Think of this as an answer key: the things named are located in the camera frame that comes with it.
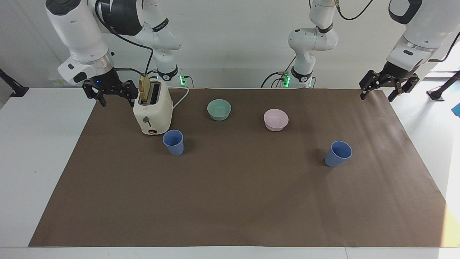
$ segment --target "plastic cup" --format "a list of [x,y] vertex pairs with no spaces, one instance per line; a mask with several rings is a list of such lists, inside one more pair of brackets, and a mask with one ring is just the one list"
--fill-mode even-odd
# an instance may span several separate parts
[[207,105],[207,112],[213,120],[222,121],[228,118],[231,111],[231,105],[224,99],[216,99]]
[[352,154],[350,145],[343,141],[335,141],[332,143],[325,161],[328,166],[336,167],[349,159]]
[[282,110],[271,109],[264,114],[265,127],[271,131],[281,131],[289,122],[288,115]]
[[163,143],[173,156],[180,156],[184,153],[184,135],[176,129],[164,134]]

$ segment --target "white wall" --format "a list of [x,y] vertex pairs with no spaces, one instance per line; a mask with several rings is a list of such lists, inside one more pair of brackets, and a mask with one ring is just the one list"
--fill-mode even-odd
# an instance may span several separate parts
[[[354,16],[368,0],[343,1],[342,12]],[[388,15],[388,0],[375,1],[355,21],[338,15],[337,47],[314,52],[317,86],[357,88],[369,69],[380,70],[386,56],[404,31]],[[284,70],[294,53],[288,46],[293,29],[313,27],[307,0],[163,0],[164,12],[184,37],[177,62],[193,76],[198,87],[259,87],[274,71]],[[0,1],[0,67],[23,85],[50,87],[50,71],[69,55],[51,27],[45,0]],[[104,39],[115,52],[117,66],[145,66],[147,51],[112,35]],[[453,35],[436,57],[442,57]],[[433,64],[419,69],[424,76]],[[136,74],[121,72],[122,80],[137,81]]]

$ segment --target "power cord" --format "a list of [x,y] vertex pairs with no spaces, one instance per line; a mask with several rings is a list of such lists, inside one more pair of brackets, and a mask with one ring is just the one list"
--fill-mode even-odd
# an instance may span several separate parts
[[176,108],[176,106],[179,105],[179,103],[180,103],[183,99],[185,99],[185,97],[186,97],[187,95],[189,95],[189,89],[186,88],[186,87],[168,86],[168,88],[186,89],[186,90],[187,90],[187,92],[184,94],[184,96],[182,96],[182,98],[172,107],[172,109]]
[[281,79],[280,79],[280,78],[277,78],[277,79],[273,80],[273,83],[271,83],[270,88],[273,88],[273,85],[275,84],[276,81],[280,82]]
[[262,85],[260,86],[260,88],[263,88],[264,87],[264,84],[267,82],[267,80],[272,77],[272,76],[275,76],[275,75],[279,75],[280,72],[275,72],[275,73],[271,73],[265,80],[264,82],[262,83]]
[[339,0],[334,0],[334,1],[335,1],[335,6],[337,7],[337,11],[339,12],[340,16],[341,16],[344,20],[352,21],[352,20],[354,20],[354,19],[360,17],[360,16],[364,13],[364,11],[366,11],[366,9],[369,7],[369,5],[372,4],[372,2],[373,2],[374,0],[370,0],[369,3],[366,5],[366,7],[365,7],[358,15],[356,15],[356,16],[353,17],[353,18],[347,18],[347,17],[343,16],[342,11],[340,10],[340,3],[339,3]]
[[192,87],[195,88],[195,84],[193,83],[193,78],[191,76],[184,76],[184,78],[190,78],[190,80],[192,80]]
[[[292,59],[291,63],[289,63],[289,65],[287,65],[287,68],[284,70],[284,72],[286,72],[286,71],[289,69],[289,67],[292,65],[292,63],[294,62],[294,60],[295,60],[296,57],[294,57],[294,58]],[[281,82],[281,79],[282,79],[282,78],[283,78],[283,76],[281,75],[281,76],[280,76],[280,80],[276,83],[276,87],[275,87],[275,88],[278,88],[278,84]]]
[[144,46],[144,45],[141,45],[141,44],[138,44],[138,43],[135,43],[135,42],[132,42],[126,38],[123,38],[121,37],[118,33],[116,33],[114,30],[112,30],[109,26],[107,26],[104,21],[101,19],[101,16],[99,15],[99,11],[98,11],[98,6],[99,6],[99,3],[100,3],[101,0],[96,0],[96,3],[94,5],[94,11],[96,13],[96,16],[98,17],[98,20],[100,21],[100,23],[102,23],[102,25],[107,29],[109,30],[109,32],[115,36],[117,36],[118,38],[128,42],[128,43],[131,43],[135,46],[138,46],[138,47],[141,47],[141,48],[145,48],[145,49],[148,49],[150,50],[150,57],[149,57],[149,61],[147,62],[147,66],[145,67],[145,75],[147,76],[148,73],[147,71],[149,70],[149,66],[150,66],[150,62],[152,61],[152,57],[153,57],[153,49],[150,48],[150,47],[147,47],[147,46]]
[[140,74],[141,76],[143,76],[142,73],[139,70],[136,70],[136,69],[131,68],[131,67],[116,67],[116,68],[114,68],[114,70],[115,71],[134,71],[134,72]]
[[460,32],[455,37],[454,42],[452,43],[452,45],[450,45],[449,51],[447,51],[447,55],[442,60],[430,59],[430,60],[428,60],[428,62],[444,62],[444,61],[446,61],[447,57],[449,56],[450,52],[452,51],[452,48],[454,48],[455,44],[457,43],[457,40],[458,40],[459,36],[460,36]]

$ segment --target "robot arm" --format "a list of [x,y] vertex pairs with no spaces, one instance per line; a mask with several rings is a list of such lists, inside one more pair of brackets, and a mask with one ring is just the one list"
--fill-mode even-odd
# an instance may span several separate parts
[[124,97],[133,106],[138,90],[131,80],[120,81],[86,1],[46,0],[46,13],[70,51],[70,57],[58,67],[63,78],[71,84],[89,80],[91,84],[84,83],[83,89],[88,98],[100,101],[102,106],[106,105],[104,94]]
[[460,24],[459,8],[458,0],[391,0],[390,16],[405,24],[406,31],[388,55],[383,70],[380,73],[370,70],[359,83],[363,90],[361,99],[380,87],[395,88],[389,101],[402,93],[410,93],[419,81],[414,72],[428,62]]
[[[119,35],[134,36],[144,26],[142,0],[87,0],[87,2],[96,22],[99,22],[95,12],[97,9],[104,24]],[[111,33],[102,24],[100,28],[103,33]]]
[[159,0],[144,0],[143,29],[136,35],[136,40],[155,50],[153,58],[157,65],[158,75],[170,86],[184,86],[181,71],[174,60],[173,50],[182,46],[182,37],[169,24],[163,14]]
[[339,39],[333,28],[335,12],[334,0],[313,0],[310,20],[316,28],[296,29],[289,35],[289,46],[295,51],[296,61],[289,70],[289,86],[305,88],[313,73],[316,58],[310,55],[312,50],[331,50]]

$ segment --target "blue cup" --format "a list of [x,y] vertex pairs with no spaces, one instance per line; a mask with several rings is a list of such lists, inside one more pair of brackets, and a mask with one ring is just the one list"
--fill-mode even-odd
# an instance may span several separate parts
[[329,150],[325,161],[328,166],[336,167],[350,158],[352,154],[353,151],[347,143],[343,141],[336,141],[332,143],[331,149]]
[[165,144],[173,156],[180,156],[184,153],[184,135],[176,129],[164,134],[163,144]]

